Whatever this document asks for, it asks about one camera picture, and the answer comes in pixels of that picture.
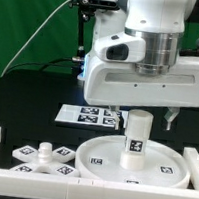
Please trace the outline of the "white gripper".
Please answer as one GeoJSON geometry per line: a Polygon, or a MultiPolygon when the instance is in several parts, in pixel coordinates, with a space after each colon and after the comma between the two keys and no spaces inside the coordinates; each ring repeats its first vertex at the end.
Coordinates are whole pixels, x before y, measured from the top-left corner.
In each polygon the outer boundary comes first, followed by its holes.
{"type": "Polygon", "coordinates": [[[84,99],[92,106],[110,106],[116,130],[119,106],[169,107],[164,116],[166,131],[180,113],[179,107],[199,107],[199,57],[181,56],[160,76],[138,74],[135,69],[134,63],[103,62],[97,57],[87,66],[84,99]]]}

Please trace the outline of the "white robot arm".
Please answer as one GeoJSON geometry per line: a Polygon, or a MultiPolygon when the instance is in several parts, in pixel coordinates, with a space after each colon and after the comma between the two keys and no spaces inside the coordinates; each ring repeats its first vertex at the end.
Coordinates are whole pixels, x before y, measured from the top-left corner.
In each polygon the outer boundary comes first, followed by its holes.
{"type": "Polygon", "coordinates": [[[122,19],[104,22],[86,58],[91,105],[199,107],[199,55],[181,56],[184,23],[196,0],[127,0],[122,19]]]}

